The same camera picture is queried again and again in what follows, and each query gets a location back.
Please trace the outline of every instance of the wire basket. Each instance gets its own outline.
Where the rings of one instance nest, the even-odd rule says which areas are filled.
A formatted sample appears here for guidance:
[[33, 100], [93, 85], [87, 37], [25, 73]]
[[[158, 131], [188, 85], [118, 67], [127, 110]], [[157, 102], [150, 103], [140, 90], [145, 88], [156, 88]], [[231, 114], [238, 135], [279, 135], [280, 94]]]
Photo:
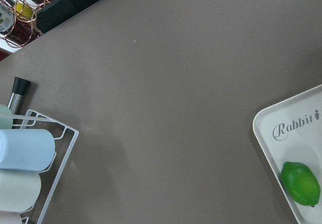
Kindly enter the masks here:
[[38, 172], [41, 178], [41, 191], [35, 204], [20, 213], [25, 224], [42, 224], [50, 200], [54, 194], [60, 176], [76, 142], [79, 131], [51, 117], [34, 110], [26, 115], [1, 114], [1, 118], [13, 118], [13, 128], [41, 128], [48, 130], [55, 140], [55, 154], [50, 165]]
[[[14, 14], [14, 23], [6, 34], [2, 34], [3, 39], [12, 48], [21, 48], [42, 35], [42, 32], [36, 27], [37, 12], [49, 3], [49, 0], [41, 0], [39, 4], [35, 4], [31, 0], [0, 0]], [[10, 34], [16, 24], [21, 22], [25, 27], [25, 31], [29, 33], [29, 37], [25, 37], [22, 42], [10, 39]]]

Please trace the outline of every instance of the bottle cap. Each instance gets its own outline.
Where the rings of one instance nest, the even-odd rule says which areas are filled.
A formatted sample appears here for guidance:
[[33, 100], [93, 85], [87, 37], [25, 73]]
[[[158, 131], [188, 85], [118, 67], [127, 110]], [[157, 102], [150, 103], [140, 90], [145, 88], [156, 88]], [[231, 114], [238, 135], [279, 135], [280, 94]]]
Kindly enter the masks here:
[[26, 93], [29, 85], [30, 81], [15, 77], [14, 86], [12, 87], [12, 93], [23, 96]]

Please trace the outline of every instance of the white bottle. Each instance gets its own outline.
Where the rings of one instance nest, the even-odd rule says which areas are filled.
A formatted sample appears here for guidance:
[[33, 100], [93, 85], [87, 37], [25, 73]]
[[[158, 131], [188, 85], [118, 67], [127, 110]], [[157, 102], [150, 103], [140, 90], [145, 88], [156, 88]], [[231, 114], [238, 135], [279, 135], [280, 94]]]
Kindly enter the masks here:
[[45, 129], [0, 129], [0, 169], [42, 171], [54, 154], [54, 138]]
[[21, 216], [17, 212], [0, 211], [0, 224], [22, 224]]
[[39, 196], [41, 180], [37, 172], [0, 170], [0, 210], [23, 212]]

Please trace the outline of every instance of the lime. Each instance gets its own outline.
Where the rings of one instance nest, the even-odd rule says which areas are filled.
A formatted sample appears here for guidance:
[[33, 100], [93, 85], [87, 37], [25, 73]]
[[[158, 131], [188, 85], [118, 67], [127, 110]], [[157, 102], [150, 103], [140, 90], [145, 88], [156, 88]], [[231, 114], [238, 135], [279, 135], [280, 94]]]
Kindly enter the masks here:
[[281, 182], [288, 194], [300, 205], [314, 207], [320, 198], [320, 185], [311, 169], [299, 162], [285, 162]]

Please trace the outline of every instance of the table surface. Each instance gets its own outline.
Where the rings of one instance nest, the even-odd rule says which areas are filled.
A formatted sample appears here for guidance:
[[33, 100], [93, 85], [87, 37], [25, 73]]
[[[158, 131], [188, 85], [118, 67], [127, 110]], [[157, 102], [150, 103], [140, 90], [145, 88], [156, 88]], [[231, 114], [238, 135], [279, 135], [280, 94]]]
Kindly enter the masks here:
[[322, 0], [101, 0], [0, 62], [80, 131], [43, 223], [296, 223], [253, 134], [321, 84]]

